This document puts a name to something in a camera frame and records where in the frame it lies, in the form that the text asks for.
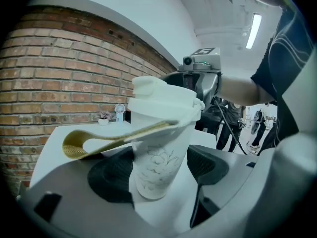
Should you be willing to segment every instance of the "black cable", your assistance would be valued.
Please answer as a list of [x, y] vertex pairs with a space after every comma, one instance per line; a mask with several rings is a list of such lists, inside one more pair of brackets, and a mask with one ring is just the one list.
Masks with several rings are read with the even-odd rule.
[[238, 140], [238, 139], [235, 137], [235, 135], [233, 134], [232, 129], [230, 128], [230, 125], [229, 125], [229, 123], [227, 122], [226, 117], [224, 117], [224, 113], [223, 113], [223, 111], [222, 111], [222, 109], [221, 109], [221, 107], [220, 107], [220, 105], [219, 105], [219, 103], [218, 103], [218, 101], [216, 100], [215, 97], [214, 97], [214, 102], [217, 104], [217, 106], [218, 106], [218, 108], [219, 108], [219, 110], [220, 110], [220, 112], [221, 112], [221, 115], [222, 115], [222, 117], [223, 117], [224, 123], [225, 123], [225, 124], [228, 126], [228, 128], [229, 128], [229, 131], [230, 131], [230, 133], [231, 133], [231, 135], [232, 135], [232, 139], [234, 139], [234, 140], [236, 141], [236, 143], [237, 143], [237, 145], [240, 147], [241, 151], [242, 151], [245, 155], [248, 155], [248, 154], [243, 150], [243, 148], [242, 148], [242, 146], [241, 146], [239, 140]]

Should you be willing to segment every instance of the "ceiling light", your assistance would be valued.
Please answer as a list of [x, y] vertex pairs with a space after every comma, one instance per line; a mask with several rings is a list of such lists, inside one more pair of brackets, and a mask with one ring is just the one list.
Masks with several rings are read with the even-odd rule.
[[261, 24], [262, 16], [259, 14], [254, 14], [252, 19], [252, 28], [249, 35], [248, 43], [246, 45], [247, 49], [252, 48], [254, 40], [256, 39], [256, 36], [258, 34], [258, 30]]

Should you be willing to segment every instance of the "brick wall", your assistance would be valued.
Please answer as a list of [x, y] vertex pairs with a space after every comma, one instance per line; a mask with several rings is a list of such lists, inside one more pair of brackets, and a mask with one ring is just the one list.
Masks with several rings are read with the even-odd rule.
[[0, 164], [12, 189], [28, 184], [54, 128], [94, 122], [127, 104], [136, 76], [173, 66], [113, 22], [60, 7], [30, 7], [0, 52]]

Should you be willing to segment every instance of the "ceiling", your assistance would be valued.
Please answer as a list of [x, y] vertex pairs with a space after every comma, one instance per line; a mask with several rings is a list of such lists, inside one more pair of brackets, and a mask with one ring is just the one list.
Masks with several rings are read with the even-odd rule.
[[[281, 10], [255, 0], [181, 0], [194, 23], [202, 48], [220, 47], [224, 74], [250, 77], [258, 68], [277, 28]], [[262, 16], [258, 35], [247, 44], [253, 13]]]

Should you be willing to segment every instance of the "white fan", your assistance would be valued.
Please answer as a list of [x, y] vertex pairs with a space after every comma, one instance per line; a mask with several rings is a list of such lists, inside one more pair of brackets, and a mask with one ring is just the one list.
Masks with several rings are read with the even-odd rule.
[[123, 113], [125, 112], [125, 106], [121, 103], [118, 103], [114, 106], [116, 121], [123, 122]]

